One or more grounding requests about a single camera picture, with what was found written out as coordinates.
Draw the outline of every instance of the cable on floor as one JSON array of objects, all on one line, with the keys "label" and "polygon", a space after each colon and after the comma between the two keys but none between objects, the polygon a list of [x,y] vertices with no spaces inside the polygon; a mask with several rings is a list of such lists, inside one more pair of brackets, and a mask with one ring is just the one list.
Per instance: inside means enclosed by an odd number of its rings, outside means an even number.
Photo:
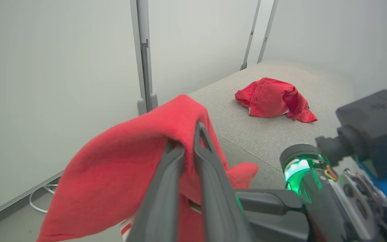
[{"label": "cable on floor", "polygon": [[[55,194],[55,191],[51,190],[50,187],[57,187],[58,184],[47,184],[45,186],[43,186],[44,189],[46,189],[49,193],[52,193],[52,194]],[[32,203],[32,195],[35,193],[32,192],[30,195],[29,195],[29,205],[31,205],[31,207],[37,211],[40,211],[42,213],[47,213],[47,210],[44,210],[44,209],[41,209],[41,208],[38,208],[37,206],[35,206],[33,203]]]}]

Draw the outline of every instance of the red fabric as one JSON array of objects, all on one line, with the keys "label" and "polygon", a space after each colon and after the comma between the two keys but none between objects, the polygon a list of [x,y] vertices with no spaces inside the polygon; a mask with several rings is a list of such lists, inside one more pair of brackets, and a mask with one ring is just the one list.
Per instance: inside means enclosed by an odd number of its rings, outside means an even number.
[{"label": "red fabric", "polygon": [[118,124],[89,141],[60,179],[38,242],[74,239],[101,232],[139,208],[169,138],[185,147],[180,179],[179,241],[203,238],[202,217],[188,199],[201,203],[200,181],[193,164],[197,121],[204,123],[234,188],[246,189],[258,171],[252,163],[228,169],[205,107],[186,95]]},{"label": "red fabric", "polygon": [[250,116],[269,118],[286,113],[288,118],[315,122],[316,116],[308,109],[307,100],[296,87],[284,81],[262,78],[235,93],[235,100],[249,107]]}]

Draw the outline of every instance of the orange wire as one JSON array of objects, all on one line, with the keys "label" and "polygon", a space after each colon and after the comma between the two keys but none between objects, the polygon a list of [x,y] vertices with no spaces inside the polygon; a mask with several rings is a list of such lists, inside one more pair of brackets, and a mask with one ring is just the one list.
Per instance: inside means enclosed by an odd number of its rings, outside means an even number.
[{"label": "orange wire", "polygon": [[327,171],[328,171],[329,173],[331,173],[331,175],[332,175],[336,180],[338,180],[338,176],[336,176],[335,173],[332,172],[332,170],[331,170],[331,168],[329,167],[329,165],[327,165]]}]

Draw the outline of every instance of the red garment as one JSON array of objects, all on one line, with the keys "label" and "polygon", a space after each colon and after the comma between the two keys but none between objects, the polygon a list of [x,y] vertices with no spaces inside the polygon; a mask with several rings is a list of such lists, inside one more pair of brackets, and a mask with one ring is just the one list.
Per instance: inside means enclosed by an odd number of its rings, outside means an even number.
[{"label": "red garment", "polygon": [[202,217],[188,205],[188,198],[201,204],[200,181],[193,161],[197,121],[206,126],[234,188],[248,188],[258,167],[242,163],[228,169],[206,108],[180,95],[103,132],[74,156],[63,172],[37,241],[55,242],[95,234],[133,215],[169,138],[185,147],[178,240],[202,241]]},{"label": "red garment", "polygon": [[249,107],[249,115],[269,118],[286,113],[288,118],[301,122],[315,122],[307,100],[289,83],[262,78],[235,93],[235,100]]}]

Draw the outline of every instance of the electrical wire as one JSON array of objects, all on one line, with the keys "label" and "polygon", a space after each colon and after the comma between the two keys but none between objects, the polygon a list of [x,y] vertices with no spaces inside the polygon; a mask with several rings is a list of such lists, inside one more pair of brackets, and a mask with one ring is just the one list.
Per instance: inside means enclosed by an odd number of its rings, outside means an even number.
[{"label": "electrical wire", "polygon": [[331,170],[329,165],[327,165],[327,171],[334,177],[333,180],[338,181],[338,176]]},{"label": "electrical wire", "polygon": [[333,177],[332,175],[329,174],[329,171],[328,170],[325,170],[324,171],[324,174],[331,180],[337,182],[337,179],[335,179],[335,177]]},{"label": "electrical wire", "polygon": [[[44,189],[46,189],[49,193],[52,193],[52,194],[55,194],[55,191],[51,190],[50,187],[57,187],[58,184],[47,184],[45,186],[43,186]],[[34,195],[35,191],[33,191],[30,195],[29,195],[29,205],[31,205],[31,207],[37,211],[40,211],[42,213],[47,213],[47,210],[44,210],[44,209],[41,209],[41,208],[38,208],[37,206],[35,206],[33,203],[32,203],[32,195]]]}]

